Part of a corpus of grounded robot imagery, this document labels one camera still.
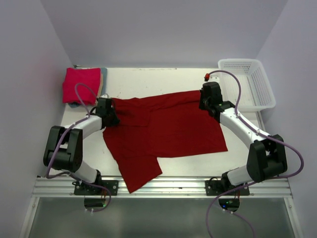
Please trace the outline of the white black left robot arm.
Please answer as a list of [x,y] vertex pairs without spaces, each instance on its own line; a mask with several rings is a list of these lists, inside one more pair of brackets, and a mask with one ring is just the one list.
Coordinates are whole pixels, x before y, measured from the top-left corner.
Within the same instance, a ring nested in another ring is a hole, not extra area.
[[70,175],[85,184],[91,194],[102,191],[101,173],[83,159],[83,141],[91,134],[120,123],[112,98],[98,98],[97,106],[77,122],[50,129],[43,163],[47,167],[46,178]]

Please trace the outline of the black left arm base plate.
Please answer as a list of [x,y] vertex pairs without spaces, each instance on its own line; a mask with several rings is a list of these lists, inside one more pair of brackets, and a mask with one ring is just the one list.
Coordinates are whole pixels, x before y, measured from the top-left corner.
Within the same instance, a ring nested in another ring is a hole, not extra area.
[[97,196],[97,195],[117,195],[119,182],[118,180],[101,180],[101,182],[96,185],[88,185],[82,181],[73,181],[72,185],[74,188],[74,195],[83,196]]

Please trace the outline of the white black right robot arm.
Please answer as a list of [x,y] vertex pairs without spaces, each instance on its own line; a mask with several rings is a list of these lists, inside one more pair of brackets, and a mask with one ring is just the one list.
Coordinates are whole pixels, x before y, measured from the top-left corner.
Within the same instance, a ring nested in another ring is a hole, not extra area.
[[249,149],[246,165],[227,171],[219,181],[210,180],[212,188],[219,187],[225,194],[233,194],[238,186],[248,182],[262,182],[287,171],[282,137],[272,136],[250,123],[230,101],[223,101],[217,82],[204,83],[200,89],[199,108],[209,113],[218,123],[230,129]]

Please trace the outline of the dark red t shirt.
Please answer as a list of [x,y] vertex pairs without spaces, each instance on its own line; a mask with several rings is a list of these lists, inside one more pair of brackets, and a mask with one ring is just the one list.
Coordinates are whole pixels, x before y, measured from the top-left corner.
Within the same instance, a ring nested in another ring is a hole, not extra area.
[[199,91],[114,99],[118,125],[103,138],[129,193],[161,175],[157,158],[226,152],[219,123],[199,109]]

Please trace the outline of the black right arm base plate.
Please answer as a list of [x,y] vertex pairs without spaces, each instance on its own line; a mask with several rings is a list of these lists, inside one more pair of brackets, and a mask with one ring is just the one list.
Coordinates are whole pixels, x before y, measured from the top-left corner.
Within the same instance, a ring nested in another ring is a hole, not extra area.
[[[218,196],[224,192],[227,192],[231,189],[235,189],[237,187],[238,185],[225,185],[220,179],[217,179],[216,177],[213,177],[205,181],[205,191],[207,196]],[[230,195],[248,196],[250,195],[250,191],[248,187],[245,187],[226,194],[226,196]]]

